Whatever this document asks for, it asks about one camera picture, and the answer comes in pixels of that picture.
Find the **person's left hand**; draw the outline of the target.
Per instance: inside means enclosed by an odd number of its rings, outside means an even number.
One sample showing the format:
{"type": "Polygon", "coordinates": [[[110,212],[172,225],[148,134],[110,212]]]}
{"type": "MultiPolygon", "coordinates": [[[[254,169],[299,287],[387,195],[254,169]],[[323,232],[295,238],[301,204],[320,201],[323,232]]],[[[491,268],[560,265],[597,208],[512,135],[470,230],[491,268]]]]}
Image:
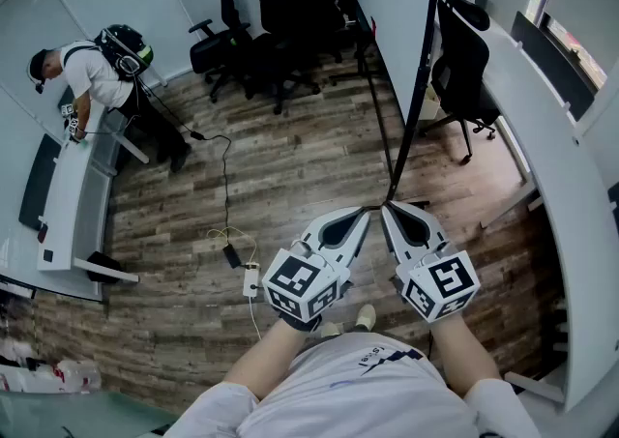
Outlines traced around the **person's left hand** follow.
{"type": "Polygon", "coordinates": [[[277,309],[277,313],[278,313],[279,319],[285,322],[288,326],[290,326],[294,330],[307,333],[307,334],[315,332],[322,322],[321,314],[318,314],[316,317],[312,318],[310,321],[305,322],[279,309],[277,309]]]}

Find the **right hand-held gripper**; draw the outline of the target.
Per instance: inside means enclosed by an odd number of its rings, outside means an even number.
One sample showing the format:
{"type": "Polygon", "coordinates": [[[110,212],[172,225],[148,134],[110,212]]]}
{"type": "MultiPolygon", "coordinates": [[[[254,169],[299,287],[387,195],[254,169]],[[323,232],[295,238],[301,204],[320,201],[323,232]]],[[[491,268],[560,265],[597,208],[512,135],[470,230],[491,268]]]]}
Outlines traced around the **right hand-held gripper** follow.
{"type": "Polygon", "coordinates": [[[447,254],[443,248],[421,258],[426,248],[446,240],[436,217],[423,207],[388,201],[381,207],[381,220],[389,251],[397,262],[403,262],[397,265],[395,276],[403,300],[428,323],[464,309],[480,289],[468,253],[447,254]]]}

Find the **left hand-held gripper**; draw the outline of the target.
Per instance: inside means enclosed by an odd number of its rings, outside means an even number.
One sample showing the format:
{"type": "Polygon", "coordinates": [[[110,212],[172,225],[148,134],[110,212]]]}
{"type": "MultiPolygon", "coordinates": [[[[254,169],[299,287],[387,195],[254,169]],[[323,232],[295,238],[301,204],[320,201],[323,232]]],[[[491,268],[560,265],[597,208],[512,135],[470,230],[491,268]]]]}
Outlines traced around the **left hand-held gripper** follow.
{"type": "Polygon", "coordinates": [[[281,248],[262,278],[265,299],[304,324],[340,299],[348,288],[348,266],[367,236],[370,211],[340,208],[314,219],[290,249],[281,248]]]}

